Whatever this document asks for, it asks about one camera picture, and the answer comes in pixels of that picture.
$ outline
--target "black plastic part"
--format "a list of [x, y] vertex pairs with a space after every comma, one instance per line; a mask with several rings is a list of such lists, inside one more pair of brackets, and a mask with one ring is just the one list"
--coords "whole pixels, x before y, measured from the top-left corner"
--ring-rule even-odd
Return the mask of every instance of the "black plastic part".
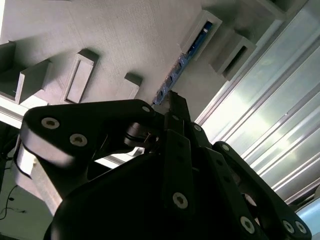
[[[216, 142], [212, 149], [221, 153], [229, 167], [240, 176], [238, 185], [242, 193], [248, 194], [258, 206], [258, 219], [266, 234], [275, 240], [308, 240], [312, 235], [300, 217], [259, 177], [259, 175], [227, 143]], [[286, 230], [283, 221], [294, 228]], [[301, 223], [306, 233], [300, 231], [296, 222]]]
[[87, 179], [90, 181], [92, 179], [95, 179], [102, 174], [105, 174], [106, 172], [110, 171], [111, 168], [106, 167], [100, 163], [97, 163], [95, 161], [91, 162], [88, 166], [88, 172], [87, 172]]
[[0, 159], [0, 193], [1, 193], [1, 189], [2, 189], [2, 183], [4, 180], [4, 176], [5, 176], [5, 168], [6, 168], [6, 161], [3, 159]]
[[[154, 115], [149, 105], [137, 99], [35, 107], [23, 118], [20, 138], [32, 154], [60, 168], [78, 168], [113, 153], [132, 151], [133, 147], [124, 144], [127, 128], [134, 122], [151, 121]], [[48, 117], [60, 126], [42, 126], [42, 119]], [[73, 134], [85, 136], [87, 144], [71, 144]]]
[[[203, 129], [190, 122], [185, 99], [176, 93], [169, 96], [165, 116], [140, 100], [27, 112], [22, 144], [41, 165], [46, 162], [44, 171], [55, 178], [53, 186], [65, 193], [46, 238], [310, 240], [308, 227], [230, 146], [229, 151], [222, 148], [224, 142], [212, 146]], [[41, 119], [46, 117], [55, 118], [60, 126], [44, 128]], [[69, 137], [74, 133], [84, 135], [87, 145], [72, 145]], [[66, 189], [77, 183], [74, 177], [87, 174], [94, 159], [128, 152], [140, 143], [148, 146], [145, 154], [105, 169], [103, 175], [104, 170], [96, 172], [100, 176], [72, 185], [70, 193]], [[179, 206], [174, 193], [183, 194], [188, 205]], [[261, 227], [243, 193], [256, 202]], [[243, 217], [254, 231], [246, 229]], [[283, 220], [294, 226], [294, 234], [284, 228]]]

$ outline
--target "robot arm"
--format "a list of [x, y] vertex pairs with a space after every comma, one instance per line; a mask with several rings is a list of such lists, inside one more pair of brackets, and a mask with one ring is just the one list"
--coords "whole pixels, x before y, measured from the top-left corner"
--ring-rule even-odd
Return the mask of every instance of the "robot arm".
[[[141, 100], [26, 113], [16, 179], [54, 215], [45, 239], [311, 239], [227, 143], [211, 145], [184, 98], [170, 92], [169, 104], [165, 115]], [[92, 162], [134, 147], [144, 154], [88, 180]], [[256, 203], [257, 218], [243, 194]]]

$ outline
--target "black mechanical linkage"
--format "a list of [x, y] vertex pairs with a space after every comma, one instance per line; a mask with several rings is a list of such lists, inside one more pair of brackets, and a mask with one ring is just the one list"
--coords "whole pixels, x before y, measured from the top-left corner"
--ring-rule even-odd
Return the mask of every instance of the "black mechanical linkage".
[[[17, 179], [34, 184], [28, 191], [54, 215], [45, 239], [311, 239], [231, 146], [211, 145], [184, 98], [170, 92], [168, 99], [165, 115], [141, 100], [26, 113]], [[112, 170], [95, 165], [97, 177], [89, 177], [95, 160], [134, 147], [144, 154]], [[244, 194], [257, 207], [248, 207]]]

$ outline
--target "blue object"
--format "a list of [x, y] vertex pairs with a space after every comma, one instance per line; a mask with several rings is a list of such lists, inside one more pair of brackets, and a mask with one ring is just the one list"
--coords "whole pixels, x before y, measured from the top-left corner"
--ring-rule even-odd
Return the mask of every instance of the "blue object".
[[160, 90], [156, 93], [156, 97], [153, 100], [153, 104], [159, 105], [163, 102], [166, 95], [173, 88], [173, 86], [177, 82], [178, 78], [181, 76], [182, 72], [188, 65], [191, 58], [196, 54], [201, 44], [205, 41], [206, 36], [212, 26], [213, 24], [207, 21], [203, 26], [203, 29], [191, 45], [190, 49], [187, 51], [187, 53], [182, 53], [180, 55], [178, 60], [175, 62], [174, 67], [171, 69], [170, 73], [165, 78], [165, 81], [161, 86]]
[[313, 236], [320, 233], [320, 197], [300, 209], [296, 214], [309, 227]]

